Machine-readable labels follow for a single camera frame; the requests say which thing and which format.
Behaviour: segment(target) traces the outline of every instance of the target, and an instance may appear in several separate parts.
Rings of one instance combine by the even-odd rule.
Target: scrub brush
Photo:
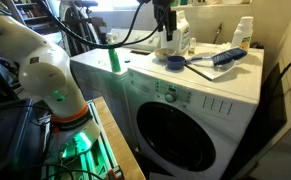
[[[226,51],[208,57],[192,57],[187,63],[195,61],[195,65],[215,67],[230,63],[232,60],[239,60],[247,55],[247,52],[239,47],[234,47]]]

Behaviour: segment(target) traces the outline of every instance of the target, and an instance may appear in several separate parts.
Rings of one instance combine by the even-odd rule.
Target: washing machine
[[[220,179],[258,105],[262,64],[263,51],[251,49],[213,81],[169,70],[153,54],[130,65],[126,93],[141,153],[176,179]]]

